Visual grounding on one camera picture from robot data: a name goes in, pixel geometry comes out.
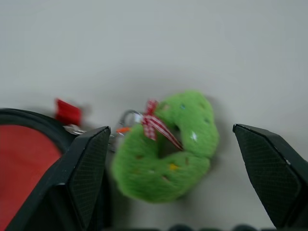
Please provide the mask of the black mesh paddle case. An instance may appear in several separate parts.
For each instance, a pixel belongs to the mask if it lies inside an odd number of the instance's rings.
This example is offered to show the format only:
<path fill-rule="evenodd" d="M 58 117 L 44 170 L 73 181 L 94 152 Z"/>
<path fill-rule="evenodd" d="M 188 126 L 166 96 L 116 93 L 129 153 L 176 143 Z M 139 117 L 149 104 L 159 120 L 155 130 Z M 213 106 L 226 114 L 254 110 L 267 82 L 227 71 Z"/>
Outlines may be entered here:
<path fill-rule="evenodd" d="M 1 125 L 18 125 L 32 128 L 43 133 L 60 150 L 60 158 L 67 152 L 75 139 L 75 136 L 67 132 L 59 121 L 31 111 L 0 109 L 0 126 Z M 5 231 L 9 223 L 4 226 L 0 224 L 0 231 Z"/>

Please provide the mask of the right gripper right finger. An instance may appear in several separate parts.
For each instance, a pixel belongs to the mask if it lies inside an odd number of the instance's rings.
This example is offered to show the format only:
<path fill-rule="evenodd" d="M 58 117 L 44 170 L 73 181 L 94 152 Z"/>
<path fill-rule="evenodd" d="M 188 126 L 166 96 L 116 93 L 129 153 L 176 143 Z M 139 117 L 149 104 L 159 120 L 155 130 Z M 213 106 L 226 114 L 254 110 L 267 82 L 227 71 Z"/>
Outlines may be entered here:
<path fill-rule="evenodd" d="M 308 161 L 266 129 L 235 124 L 232 131 L 249 180 L 273 225 L 308 229 Z"/>

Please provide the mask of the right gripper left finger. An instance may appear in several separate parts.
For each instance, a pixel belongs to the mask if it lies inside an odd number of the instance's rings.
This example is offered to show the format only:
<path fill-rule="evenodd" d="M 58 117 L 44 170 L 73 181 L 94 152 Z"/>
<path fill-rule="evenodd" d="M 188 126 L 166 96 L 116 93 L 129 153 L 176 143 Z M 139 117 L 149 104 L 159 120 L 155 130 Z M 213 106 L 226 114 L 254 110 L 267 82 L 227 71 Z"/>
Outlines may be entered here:
<path fill-rule="evenodd" d="M 77 136 L 39 180 L 5 231 L 103 231 L 109 126 Z"/>

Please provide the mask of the red zipper pull tag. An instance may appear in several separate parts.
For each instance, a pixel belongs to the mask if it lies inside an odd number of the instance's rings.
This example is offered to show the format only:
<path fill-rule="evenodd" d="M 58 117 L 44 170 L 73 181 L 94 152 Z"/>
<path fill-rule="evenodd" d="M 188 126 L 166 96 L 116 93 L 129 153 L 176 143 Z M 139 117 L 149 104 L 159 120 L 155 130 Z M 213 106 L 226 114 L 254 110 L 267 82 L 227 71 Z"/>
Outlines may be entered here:
<path fill-rule="evenodd" d="M 75 107 L 60 99 L 55 100 L 56 112 L 55 119 L 64 125 L 80 126 L 82 119 L 82 111 L 80 108 Z"/>

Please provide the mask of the red table tennis paddle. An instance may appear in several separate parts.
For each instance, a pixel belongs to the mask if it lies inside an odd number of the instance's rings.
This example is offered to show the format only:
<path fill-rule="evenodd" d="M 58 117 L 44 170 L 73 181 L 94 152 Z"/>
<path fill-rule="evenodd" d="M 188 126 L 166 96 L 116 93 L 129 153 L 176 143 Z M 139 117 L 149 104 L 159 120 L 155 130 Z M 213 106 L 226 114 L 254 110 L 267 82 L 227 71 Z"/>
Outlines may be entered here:
<path fill-rule="evenodd" d="M 0 224 L 17 213 L 61 152 L 43 133 L 18 125 L 0 126 Z"/>

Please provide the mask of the green plush wreath keychain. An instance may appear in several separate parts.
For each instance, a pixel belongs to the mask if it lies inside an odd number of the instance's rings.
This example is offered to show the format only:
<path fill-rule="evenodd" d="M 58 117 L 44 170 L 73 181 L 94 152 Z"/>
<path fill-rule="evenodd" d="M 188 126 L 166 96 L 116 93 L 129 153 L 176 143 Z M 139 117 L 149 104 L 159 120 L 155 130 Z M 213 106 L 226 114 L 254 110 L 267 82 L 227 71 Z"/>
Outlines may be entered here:
<path fill-rule="evenodd" d="M 205 176 L 218 141 L 214 111 L 203 93 L 189 90 L 150 100 L 121 142 L 111 172 L 125 196 L 171 202 Z"/>

